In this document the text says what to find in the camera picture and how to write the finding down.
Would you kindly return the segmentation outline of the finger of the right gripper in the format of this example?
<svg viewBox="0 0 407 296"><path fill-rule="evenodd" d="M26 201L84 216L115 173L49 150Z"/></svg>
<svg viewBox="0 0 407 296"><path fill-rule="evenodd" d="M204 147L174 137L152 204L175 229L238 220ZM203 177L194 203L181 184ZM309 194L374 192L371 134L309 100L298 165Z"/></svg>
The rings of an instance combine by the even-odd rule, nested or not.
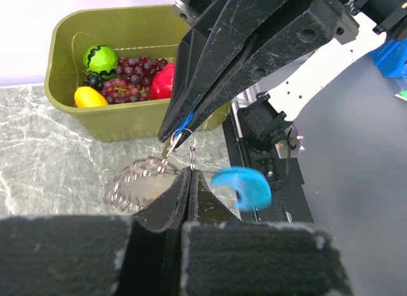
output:
<svg viewBox="0 0 407 296"><path fill-rule="evenodd" d="M294 0L214 0L179 44L172 97L158 132L165 142L187 126L196 130L213 112L269 69L251 59L271 31L271 17Z"/></svg>
<svg viewBox="0 0 407 296"><path fill-rule="evenodd" d="M251 56L268 73L253 75L252 85L262 77L329 43L343 14L339 0L294 0L271 17L271 31Z"/></svg>

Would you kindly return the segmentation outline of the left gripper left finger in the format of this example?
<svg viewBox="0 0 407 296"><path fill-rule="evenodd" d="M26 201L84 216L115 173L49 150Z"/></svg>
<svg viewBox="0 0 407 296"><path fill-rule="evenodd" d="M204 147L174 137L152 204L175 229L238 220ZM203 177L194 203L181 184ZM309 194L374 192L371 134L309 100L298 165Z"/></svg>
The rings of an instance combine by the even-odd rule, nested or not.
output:
<svg viewBox="0 0 407 296"><path fill-rule="evenodd" d="M1 220L2 295L177 295L191 169L138 215Z"/></svg>

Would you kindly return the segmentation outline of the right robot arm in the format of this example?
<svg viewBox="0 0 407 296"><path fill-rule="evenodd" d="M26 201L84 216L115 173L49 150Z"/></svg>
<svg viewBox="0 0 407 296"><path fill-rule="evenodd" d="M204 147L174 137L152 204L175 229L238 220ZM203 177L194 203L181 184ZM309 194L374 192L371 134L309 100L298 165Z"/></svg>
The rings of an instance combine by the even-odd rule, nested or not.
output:
<svg viewBox="0 0 407 296"><path fill-rule="evenodd" d="M213 112L264 77L305 62L266 94L294 120L342 71L406 37L406 0L176 0L189 25L158 139L179 146Z"/></svg>

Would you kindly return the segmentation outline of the metal keyring with small rings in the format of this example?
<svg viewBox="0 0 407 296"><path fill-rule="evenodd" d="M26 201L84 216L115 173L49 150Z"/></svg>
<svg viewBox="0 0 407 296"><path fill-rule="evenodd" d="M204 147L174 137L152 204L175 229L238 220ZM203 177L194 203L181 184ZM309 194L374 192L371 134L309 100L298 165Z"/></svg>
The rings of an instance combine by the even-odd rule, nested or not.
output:
<svg viewBox="0 0 407 296"><path fill-rule="evenodd" d="M167 158L149 155L136 159L123 168L106 184L104 203L128 214L137 213L149 206L170 188L182 171L171 159L185 158L183 164L186 167L199 168L196 136L192 134L190 139L188 150L175 149Z"/></svg>

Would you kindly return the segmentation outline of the light blue key handle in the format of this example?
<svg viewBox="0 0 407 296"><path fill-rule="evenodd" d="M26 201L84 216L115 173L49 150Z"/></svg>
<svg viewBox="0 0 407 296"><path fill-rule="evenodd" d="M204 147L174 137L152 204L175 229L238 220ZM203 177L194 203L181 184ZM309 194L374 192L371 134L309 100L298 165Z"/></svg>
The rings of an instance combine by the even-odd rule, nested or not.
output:
<svg viewBox="0 0 407 296"><path fill-rule="evenodd" d="M210 180L212 186L228 187L239 194L235 207L240 211L266 209L272 204L272 190L265 176L249 167L218 169Z"/></svg>

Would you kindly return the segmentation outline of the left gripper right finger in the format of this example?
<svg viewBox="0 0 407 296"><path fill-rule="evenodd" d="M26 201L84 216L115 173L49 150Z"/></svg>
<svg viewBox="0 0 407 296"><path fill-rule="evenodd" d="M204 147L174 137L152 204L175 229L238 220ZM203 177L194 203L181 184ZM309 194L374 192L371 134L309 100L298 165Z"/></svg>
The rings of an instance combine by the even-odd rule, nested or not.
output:
<svg viewBox="0 0 407 296"><path fill-rule="evenodd" d="M201 190L211 193L194 170L181 231L181 295L353 294L325 230L303 222L207 221L197 202Z"/></svg>

